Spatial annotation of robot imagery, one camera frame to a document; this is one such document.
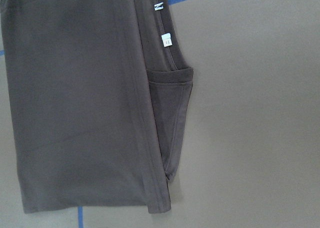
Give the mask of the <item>dark brown t-shirt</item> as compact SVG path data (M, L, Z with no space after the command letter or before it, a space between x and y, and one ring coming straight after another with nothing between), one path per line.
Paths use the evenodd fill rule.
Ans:
M25 213L171 208L193 68L168 0L0 0Z

